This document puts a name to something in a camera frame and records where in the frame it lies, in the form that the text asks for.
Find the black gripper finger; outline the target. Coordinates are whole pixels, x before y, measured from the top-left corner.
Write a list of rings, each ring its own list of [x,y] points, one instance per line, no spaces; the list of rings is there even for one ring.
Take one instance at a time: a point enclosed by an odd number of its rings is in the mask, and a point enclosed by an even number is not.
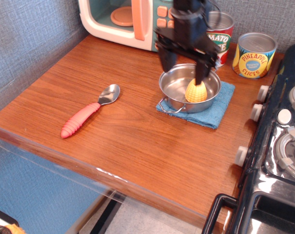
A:
[[[207,56],[199,56],[196,59],[195,78],[196,85],[200,85],[204,78],[206,78],[213,66],[213,59]]]
[[[158,56],[164,72],[170,71],[176,64],[177,54],[164,47],[158,48]]]

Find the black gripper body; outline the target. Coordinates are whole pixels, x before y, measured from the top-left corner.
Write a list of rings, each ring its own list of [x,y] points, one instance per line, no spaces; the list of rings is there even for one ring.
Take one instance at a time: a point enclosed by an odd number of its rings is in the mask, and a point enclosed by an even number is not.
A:
[[[173,28],[158,26],[157,46],[164,47],[177,55],[196,60],[199,56],[207,56],[217,61],[219,48],[207,36],[209,13],[219,11],[214,0],[175,0],[171,15]]]

